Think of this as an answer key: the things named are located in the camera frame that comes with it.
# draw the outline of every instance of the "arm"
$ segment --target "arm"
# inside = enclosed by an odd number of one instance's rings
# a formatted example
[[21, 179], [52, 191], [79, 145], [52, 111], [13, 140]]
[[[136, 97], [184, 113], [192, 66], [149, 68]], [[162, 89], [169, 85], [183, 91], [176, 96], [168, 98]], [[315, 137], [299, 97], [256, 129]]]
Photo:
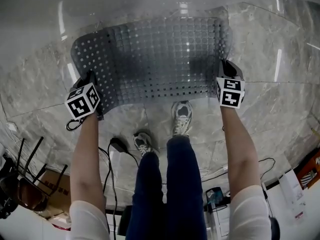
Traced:
[[71, 162], [71, 201], [88, 202], [105, 214], [98, 144], [98, 119], [91, 114], [82, 124]]
[[221, 106], [231, 199], [241, 190], [261, 185], [255, 145], [234, 108]]

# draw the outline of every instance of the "person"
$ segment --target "person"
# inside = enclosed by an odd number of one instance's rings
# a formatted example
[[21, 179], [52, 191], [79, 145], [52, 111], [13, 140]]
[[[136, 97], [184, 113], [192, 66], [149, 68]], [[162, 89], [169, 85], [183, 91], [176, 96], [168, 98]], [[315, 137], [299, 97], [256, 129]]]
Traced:
[[[206, 240], [203, 189], [188, 132], [193, 109], [188, 101], [172, 107], [172, 138], [167, 143], [167, 204], [163, 204], [159, 159], [144, 132], [133, 140], [142, 159], [137, 171], [128, 240]], [[230, 240], [270, 240], [269, 210], [260, 182], [254, 143], [233, 108], [221, 107], [228, 156]], [[71, 163], [71, 239], [107, 240], [105, 197], [99, 174], [98, 120], [83, 122]]]

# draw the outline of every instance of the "jeans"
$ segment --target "jeans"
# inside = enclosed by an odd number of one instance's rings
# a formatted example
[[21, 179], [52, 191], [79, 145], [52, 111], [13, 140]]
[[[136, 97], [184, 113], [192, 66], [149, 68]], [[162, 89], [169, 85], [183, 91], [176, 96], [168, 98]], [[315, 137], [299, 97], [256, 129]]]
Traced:
[[158, 156], [140, 162], [127, 240], [206, 240], [202, 184], [195, 152], [186, 136], [167, 143], [167, 204], [162, 201]]

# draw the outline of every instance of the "sneaker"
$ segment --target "sneaker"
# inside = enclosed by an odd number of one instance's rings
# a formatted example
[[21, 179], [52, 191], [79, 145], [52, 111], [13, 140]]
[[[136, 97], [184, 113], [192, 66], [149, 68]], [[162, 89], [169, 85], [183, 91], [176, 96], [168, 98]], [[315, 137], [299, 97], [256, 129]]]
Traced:
[[155, 152], [156, 150], [151, 145], [151, 137], [145, 132], [138, 132], [133, 135], [133, 143], [141, 155], [144, 156], [148, 152]]
[[189, 124], [192, 119], [192, 106], [189, 101], [176, 102], [172, 106], [172, 116], [174, 118], [172, 136], [189, 136], [191, 130]]

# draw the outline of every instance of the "rubber mat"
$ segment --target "rubber mat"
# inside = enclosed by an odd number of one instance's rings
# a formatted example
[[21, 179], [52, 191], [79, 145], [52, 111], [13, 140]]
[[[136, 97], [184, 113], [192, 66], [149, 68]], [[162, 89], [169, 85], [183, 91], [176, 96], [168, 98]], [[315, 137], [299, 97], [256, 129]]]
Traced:
[[81, 77], [94, 71], [105, 114], [123, 104], [215, 97], [231, 43], [219, 18], [155, 18], [81, 36], [71, 57]]

